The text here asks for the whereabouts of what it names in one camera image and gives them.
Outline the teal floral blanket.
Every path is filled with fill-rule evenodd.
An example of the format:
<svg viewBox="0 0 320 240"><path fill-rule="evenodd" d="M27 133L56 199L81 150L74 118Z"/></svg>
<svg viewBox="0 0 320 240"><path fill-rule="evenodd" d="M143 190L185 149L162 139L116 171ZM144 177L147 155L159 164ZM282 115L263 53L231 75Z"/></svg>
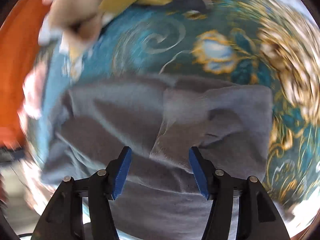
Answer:
<svg viewBox="0 0 320 240"><path fill-rule="evenodd" d="M266 171L259 180L290 236L316 216L319 28L295 9L277 0L212 0L205 14L132 6L81 53L68 48L63 35L48 44L34 138L40 178L52 139L53 108L75 86L134 76L260 85L272 91L273 107Z"/></svg>

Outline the dark navy garment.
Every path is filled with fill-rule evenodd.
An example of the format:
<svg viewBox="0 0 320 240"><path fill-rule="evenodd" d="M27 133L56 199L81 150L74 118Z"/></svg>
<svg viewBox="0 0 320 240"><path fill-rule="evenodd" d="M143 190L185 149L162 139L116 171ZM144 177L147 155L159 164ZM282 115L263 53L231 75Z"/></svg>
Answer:
<svg viewBox="0 0 320 240"><path fill-rule="evenodd" d="M206 13L208 11L204 0L172 0L164 6L166 9L183 10L183 11L198 11Z"/></svg>

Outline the orange wooden bed frame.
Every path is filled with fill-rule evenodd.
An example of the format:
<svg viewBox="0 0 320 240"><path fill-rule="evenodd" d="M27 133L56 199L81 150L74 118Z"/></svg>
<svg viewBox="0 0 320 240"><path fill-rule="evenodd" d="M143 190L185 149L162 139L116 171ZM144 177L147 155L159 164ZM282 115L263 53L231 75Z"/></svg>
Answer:
<svg viewBox="0 0 320 240"><path fill-rule="evenodd" d="M22 85L39 51L38 35L48 10L42 0L18 0L1 26L1 147L24 145L18 117Z"/></svg>

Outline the grey sweater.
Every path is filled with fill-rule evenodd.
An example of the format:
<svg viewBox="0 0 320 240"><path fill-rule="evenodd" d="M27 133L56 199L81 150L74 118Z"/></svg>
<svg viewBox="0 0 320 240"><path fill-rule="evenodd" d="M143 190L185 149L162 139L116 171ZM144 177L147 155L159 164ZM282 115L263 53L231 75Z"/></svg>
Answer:
<svg viewBox="0 0 320 240"><path fill-rule="evenodd" d="M236 178L266 171L272 91L187 76L134 76L75 86L53 108L41 179L86 178L128 146L124 191L111 205L116 228L139 239L200 239L210 203L188 161L198 146Z"/></svg>

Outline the beige fleece garment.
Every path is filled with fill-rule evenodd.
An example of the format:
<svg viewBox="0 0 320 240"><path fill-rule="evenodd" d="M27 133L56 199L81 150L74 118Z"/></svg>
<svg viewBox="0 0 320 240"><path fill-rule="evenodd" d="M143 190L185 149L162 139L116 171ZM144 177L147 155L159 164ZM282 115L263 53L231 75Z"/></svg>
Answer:
<svg viewBox="0 0 320 240"><path fill-rule="evenodd" d="M100 35L103 20L99 12L101 0L42 0L50 5L39 32L39 44L62 35L68 44L87 45Z"/></svg>

